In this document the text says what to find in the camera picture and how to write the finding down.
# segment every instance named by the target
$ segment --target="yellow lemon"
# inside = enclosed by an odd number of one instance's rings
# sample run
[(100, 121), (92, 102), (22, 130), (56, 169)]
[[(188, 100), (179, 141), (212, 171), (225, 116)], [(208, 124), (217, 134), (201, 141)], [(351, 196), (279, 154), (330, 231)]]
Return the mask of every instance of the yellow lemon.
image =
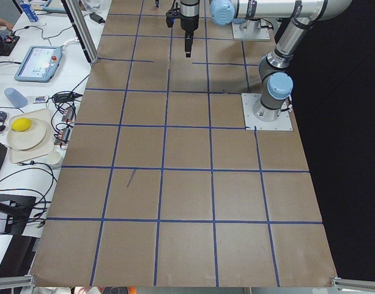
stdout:
[(31, 120), (27, 118), (18, 118), (12, 124), (12, 130), (24, 132), (31, 126)]

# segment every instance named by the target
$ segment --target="white table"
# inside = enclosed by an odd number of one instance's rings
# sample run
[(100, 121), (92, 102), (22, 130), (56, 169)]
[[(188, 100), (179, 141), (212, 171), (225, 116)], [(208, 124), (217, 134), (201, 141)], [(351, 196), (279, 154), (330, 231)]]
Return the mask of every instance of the white table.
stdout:
[[(104, 0), (103, 2), (103, 9), (101, 12), (98, 12), (100, 16), (106, 19), (108, 14), (108, 9), (110, 7), (112, 0)], [(89, 31), (91, 33), (92, 39), (95, 43), (95, 46), (98, 46), (100, 41), (100, 37), (103, 31), (103, 24), (98, 24), (92, 21), (89, 17), (85, 17), (86, 23), (88, 25)], [(23, 28), (25, 26), (34, 25), (34, 23), (30, 23), (27, 16), (22, 14), (19, 20), (17, 21), (13, 30), (17, 30)], [(54, 36), (58, 34), (61, 30), (68, 28), (71, 26), (69, 18), (66, 14), (61, 13), (52, 13), (49, 15), (39, 15), (39, 21), (35, 23), (37, 26), (41, 26), (44, 30), (44, 37)], [(75, 32), (73, 28), (70, 28), (64, 31), (58, 37), (50, 39), (50, 43), (47, 40), (42, 40), (41, 38), (41, 30), (36, 28), (28, 28), (18, 31), (16, 33), (17, 36), (20, 36), (20, 40), (8, 57), (0, 57), (0, 61), (18, 61), (22, 62), (25, 54), (28, 51), (28, 48), (32, 45), (42, 45), (42, 46), (61, 46), (67, 40), (74, 38)], [(18, 69), (17, 64), (1, 64), (0, 65), (0, 107), (11, 107), (12, 105), (7, 100), (4, 95), (4, 90), (8, 87), (12, 87), (17, 89), (21, 92), (24, 96), (42, 96), (48, 95), (52, 96), (54, 93), (59, 91), (71, 91), (86, 75), (89, 74), (91, 70), (91, 65), (87, 62), (84, 53), (81, 49), (80, 44), (73, 43), (66, 46), (63, 57), (61, 59), (61, 63), (59, 68), (57, 69), (55, 76), (51, 79), (48, 83), (26, 83), (26, 82), (19, 82), (14, 80), (14, 76)], [(85, 89), (87, 80), (83, 81), (79, 87), (76, 88), (75, 92), (83, 93)], [(55, 111), (54, 105), (49, 103), (48, 106), (51, 108), (51, 114)], [(32, 101), (28, 101), (28, 105), (22, 108), (24, 112), (44, 109), (46, 107), (45, 104), (32, 104)], [(8, 121), (9, 118), (15, 115), (20, 114), (18, 110), (15, 109), (1, 109), (8, 113)], [(54, 119), (54, 124), (61, 121), (61, 115), (57, 115)], [(0, 142), (2, 144), (6, 144), (6, 135), (7, 132), (0, 134)], [(65, 151), (61, 150), (60, 148), (55, 147), (55, 150), (64, 155)], [(37, 158), (35, 161), (37, 162), (45, 162), (45, 156)], [(18, 170), (21, 170), (25, 167), (21, 167), (16, 164), (12, 164), (7, 157), (5, 159), (4, 165), (0, 171), (0, 179), (13, 173)], [(55, 177), (58, 178), (59, 170), (54, 170)], [(51, 176), (46, 174), (45, 172), (38, 171), (38, 170), (29, 170), (24, 171), (23, 173), (19, 173), (17, 176), (11, 177), (9, 180), (6, 180), (0, 184), (0, 189), (12, 189), (12, 188), (27, 188), (27, 189), (35, 189), (39, 190), (40, 192), (45, 192), (48, 189), (48, 186), (51, 183)], [(53, 198), (55, 184), (53, 185), (52, 190), (46, 196), (48, 201), (51, 201)], [(34, 195), (34, 193), (30, 193), (27, 191), (17, 191), (17, 192), (7, 192), (7, 194), (19, 194), (19, 195)], [(33, 210), (31, 216), (38, 213), (39, 210)], [(40, 238), (42, 235), (42, 228), (37, 228), (36, 224), (27, 225), (23, 235), (26, 236), (34, 236)], [(0, 264), (2, 258), (6, 252), (6, 249), (10, 243), (12, 236), (10, 235), (0, 235)]]

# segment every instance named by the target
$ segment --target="white plate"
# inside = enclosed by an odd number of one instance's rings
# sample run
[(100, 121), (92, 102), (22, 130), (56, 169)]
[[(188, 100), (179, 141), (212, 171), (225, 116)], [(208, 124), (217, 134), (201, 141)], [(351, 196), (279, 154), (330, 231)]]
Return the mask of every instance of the white plate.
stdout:
[(43, 121), (31, 118), (28, 130), (17, 132), (10, 129), (7, 135), (9, 146), (17, 150), (26, 150), (38, 145), (46, 135), (46, 125)]

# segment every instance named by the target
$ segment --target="white mounting plate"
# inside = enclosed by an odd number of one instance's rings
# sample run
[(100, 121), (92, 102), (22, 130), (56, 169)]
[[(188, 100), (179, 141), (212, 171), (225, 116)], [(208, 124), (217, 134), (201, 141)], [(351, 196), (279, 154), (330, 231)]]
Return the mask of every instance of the white mounting plate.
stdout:
[[(287, 130), (291, 131), (292, 123), (289, 117), (289, 112), (281, 112), (280, 117), (273, 122), (265, 122), (258, 119), (253, 113), (254, 103), (260, 99), (262, 94), (257, 93), (243, 93), (242, 102), (243, 102), (243, 112), (244, 112), (244, 122), (246, 125), (246, 130)], [(284, 102), (282, 108), (286, 108), (286, 102)]]
[[(261, 21), (262, 25), (266, 25), (266, 21)], [(258, 42), (270, 42), (270, 35), (267, 28), (261, 28), (255, 31), (240, 30), (240, 25), (232, 23), (232, 32), (235, 40), (250, 40)]]

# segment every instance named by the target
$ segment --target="black mouse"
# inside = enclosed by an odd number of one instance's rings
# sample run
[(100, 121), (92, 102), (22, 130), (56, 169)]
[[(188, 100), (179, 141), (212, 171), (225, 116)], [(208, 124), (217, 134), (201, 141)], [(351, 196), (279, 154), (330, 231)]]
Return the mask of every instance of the black mouse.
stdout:
[(7, 117), (8, 117), (8, 114), (6, 112), (0, 111), (0, 123), (5, 122)]

